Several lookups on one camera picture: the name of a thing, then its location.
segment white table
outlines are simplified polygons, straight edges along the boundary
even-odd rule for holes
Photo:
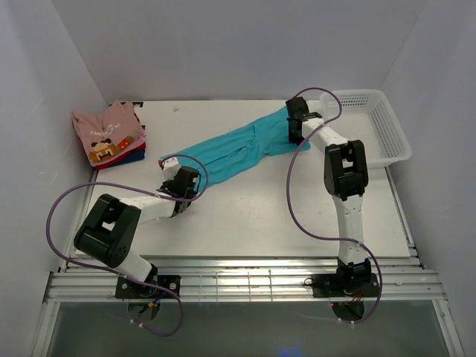
[[[163,179],[157,161],[205,139],[243,126],[284,106],[282,100],[144,102],[136,112],[147,131],[146,159],[101,170],[97,181],[155,190]],[[319,110],[319,102],[309,107]],[[292,154],[265,157],[256,167],[212,186],[185,213],[140,226],[132,248],[162,257],[336,257],[338,243],[301,233],[286,205],[286,172]],[[337,237],[337,218],[323,182],[324,156],[302,152],[292,176],[292,202],[311,232]],[[370,170],[362,217],[364,237],[377,257],[408,257],[408,246],[385,169]],[[99,195],[137,196],[97,186]]]

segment white wall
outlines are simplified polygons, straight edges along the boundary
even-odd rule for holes
[[[53,3],[112,102],[379,88],[426,1]]]
[[[0,0],[0,356],[28,356],[50,270],[53,200],[87,180],[71,110],[106,104],[50,0]],[[54,218],[65,245],[80,194]]]
[[[383,91],[413,148],[392,167],[429,268],[437,268],[468,356],[476,351],[476,3],[430,0]]]

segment cloth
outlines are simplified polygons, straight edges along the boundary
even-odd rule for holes
[[[257,165],[264,155],[279,155],[296,150],[288,142],[288,112],[282,108],[248,125],[227,134],[211,138],[178,153],[199,159],[208,170],[209,185],[228,180],[230,177]],[[306,143],[303,150],[310,148]],[[178,158],[181,165],[196,168],[202,177],[202,168],[189,158]]]
[[[129,146],[144,133],[130,102],[121,104],[116,100],[99,115],[73,111],[72,120],[92,166],[131,149]]]
[[[139,147],[136,147],[135,149],[132,149],[127,152],[122,152],[121,154],[116,155],[114,158],[112,158],[110,162],[96,165],[94,168],[96,170],[102,170],[102,169],[106,169],[107,167],[119,166],[122,164],[128,164],[129,162],[142,160],[145,158],[145,152],[146,152],[145,149],[146,149],[146,144],[144,143],[140,145]]]

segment teal cloth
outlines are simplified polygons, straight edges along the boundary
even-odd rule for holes
[[[287,117],[286,108],[282,108],[248,125],[178,153],[191,155],[207,167],[210,187],[256,166],[264,155],[273,156],[295,151],[297,146],[288,142]],[[306,143],[303,150],[308,150],[309,147],[310,144]],[[200,165],[189,158],[178,158],[178,161],[182,166],[196,168],[202,174],[202,182],[198,187],[202,189],[205,173]]]

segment plastic basket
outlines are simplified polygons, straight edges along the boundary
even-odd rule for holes
[[[369,168],[385,167],[410,158],[410,145],[385,94],[372,89],[333,93],[341,101],[343,112],[330,126],[346,139],[359,139],[364,143]],[[338,113],[335,99],[327,93],[320,99],[324,118],[335,117]]]

